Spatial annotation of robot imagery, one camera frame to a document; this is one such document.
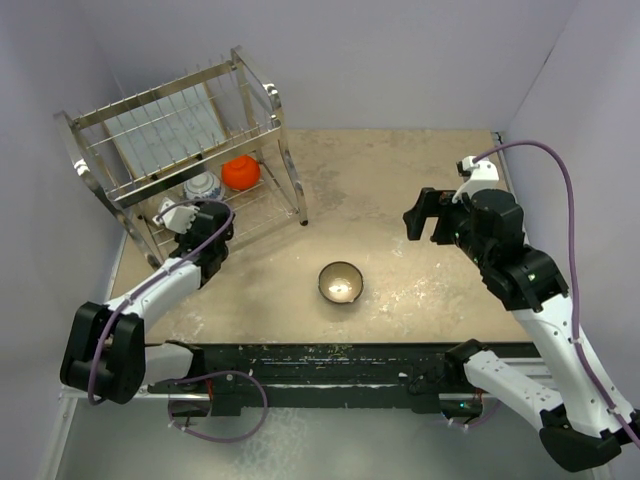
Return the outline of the blue floral ceramic bowl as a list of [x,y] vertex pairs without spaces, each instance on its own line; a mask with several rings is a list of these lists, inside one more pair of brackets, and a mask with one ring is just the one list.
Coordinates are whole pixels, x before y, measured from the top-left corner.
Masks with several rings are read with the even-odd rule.
[[183,195],[185,199],[189,200],[201,198],[221,200],[225,195],[225,187],[215,174],[206,171],[190,178],[183,184]]

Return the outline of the orange plastic bowl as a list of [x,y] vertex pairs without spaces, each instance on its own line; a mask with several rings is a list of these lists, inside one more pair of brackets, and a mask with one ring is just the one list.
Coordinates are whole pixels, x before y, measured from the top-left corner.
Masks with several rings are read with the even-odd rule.
[[249,155],[242,155],[226,162],[221,169],[223,183],[233,190],[244,191],[254,187],[260,180],[259,163]]

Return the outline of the brown rimmed beige bowl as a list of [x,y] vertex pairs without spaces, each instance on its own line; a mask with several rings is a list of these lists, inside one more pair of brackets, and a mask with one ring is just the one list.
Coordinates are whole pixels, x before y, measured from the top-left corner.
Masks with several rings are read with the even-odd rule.
[[350,262],[331,262],[319,272],[318,290],[321,296],[331,303],[354,303],[364,291],[364,276],[360,269]]

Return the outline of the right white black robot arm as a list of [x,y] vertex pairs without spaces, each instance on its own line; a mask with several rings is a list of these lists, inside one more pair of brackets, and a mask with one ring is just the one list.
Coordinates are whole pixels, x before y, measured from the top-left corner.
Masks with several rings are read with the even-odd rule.
[[533,341],[552,376],[550,390],[507,365],[475,339],[445,355],[445,380],[456,391],[482,389],[525,419],[551,458],[569,472],[607,464],[639,431],[639,412],[608,379],[610,401],[589,377],[601,365],[582,334],[571,330],[573,302],[555,261],[526,244],[524,211],[497,189],[454,199],[451,190],[425,187],[404,213],[407,237],[420,239],[427,219],[436,221],[431,241],[454,245],[478,267],[482,282],[512,313]]

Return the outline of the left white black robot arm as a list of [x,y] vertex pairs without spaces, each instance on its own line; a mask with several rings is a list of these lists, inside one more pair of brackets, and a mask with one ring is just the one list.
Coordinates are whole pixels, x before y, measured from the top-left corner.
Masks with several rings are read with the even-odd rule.
[[63,385],[88,401],[129,402],[144,385],[172,381],[184,392],[206,378],[201,348],[168,340],[150,345],[147,331],[173,307],[202,289],[228,258],[232,208],[213,199],[194,202],[194,218],[176,236],[177,247],[149,277],[127,293],[75,313],[60,368]]

